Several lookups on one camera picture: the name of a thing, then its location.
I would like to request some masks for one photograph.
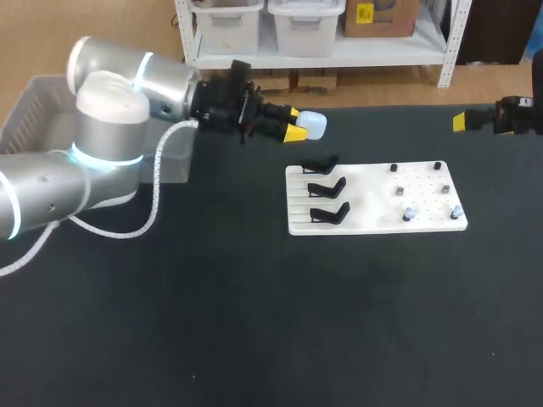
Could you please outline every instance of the metal shelf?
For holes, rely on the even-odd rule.
[[[291,58],[279,54],[273,18],[266,15],[260,25],[258,53],[217,55],[205,51],[201,35],[193,34],[193,19],[188,0],[176,0],[185,59],[200,69],[226,69],[233,59],[252,64],[257,69],[339,68],[392,65],[443,65],[439,87],[451,82],[456,56],[462,41],[467,13],[472,0],[456,0],[453,8],[449,43],[445,42],[433,14],[436,2],[423,2],[415,34],[406,38],[345,38],[339,24],[334,52],[326,58]]]

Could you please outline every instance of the white board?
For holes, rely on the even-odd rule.
[[[462,204],[449,168],[440,161],[435,170],[435,163],[396,163],[396,172],[390,171],[391,164],[336,165],[328,176],[291,165],[285,171],[288,231],[301,236],[464,231],[467,217],[451,218]],[[334,187],[342,176],[347,184],[337,198],[310,197],[307,184]],[[442,192],[443,186],[449,186],[449,193]],[[403,196],[397,195],[398,187],[404,188]],[[340,225],[311,221],[311,208],[336,213],[344,202],[350,203],[350,212]],[[417,212],[410,221],[403,220],[407,208]]]

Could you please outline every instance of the gray plastic basket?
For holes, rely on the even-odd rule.
[[[153,181],[154,151],[169,123],[151,119],[145,138],[142,182]],[[71,146],[76,134],[76,98],[66,78],[35,76],[0,129],[0,153],[34,153]],[[188,181],[196,131],[181,129],[171,135],[162,156],[161,182]]]

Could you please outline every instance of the table surface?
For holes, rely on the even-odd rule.
[[[0,405],[537,405],[543,139],[454,135],[460,111],[327,110],[325,138],[293,145],[200,134],[147,235],[65,222],[0,280]],[[468,229],[290,236],[285,167],[333,153],[446,161]],[[144,187],[83,219],[130,231],[149,207]]]

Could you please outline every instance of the dark wall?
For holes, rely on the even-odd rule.
[[[543,0],[473,0],[458,64],[518,64]]]

